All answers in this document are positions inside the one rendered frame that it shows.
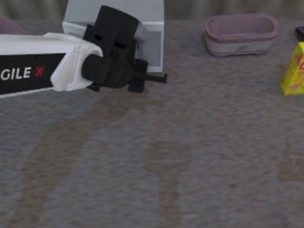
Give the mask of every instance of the pink container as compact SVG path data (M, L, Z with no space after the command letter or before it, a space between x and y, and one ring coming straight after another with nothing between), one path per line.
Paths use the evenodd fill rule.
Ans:
M267 14L215 16L205 24L205 44L215 56L263 54L278 31L277 20Z

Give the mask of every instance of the white box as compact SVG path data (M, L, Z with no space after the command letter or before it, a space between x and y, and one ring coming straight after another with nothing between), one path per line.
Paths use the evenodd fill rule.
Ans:
M84 35L86 25L95 22L102 5L113 7L137 18L149 31L149 39L136 55L149 62L148 72L163 71L163 0L69 0L62 27L64 33Z

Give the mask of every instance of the yellow package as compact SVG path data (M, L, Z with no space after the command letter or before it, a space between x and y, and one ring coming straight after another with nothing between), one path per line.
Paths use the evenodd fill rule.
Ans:
M304 95L304 42L294 50L281 81L284 95Z

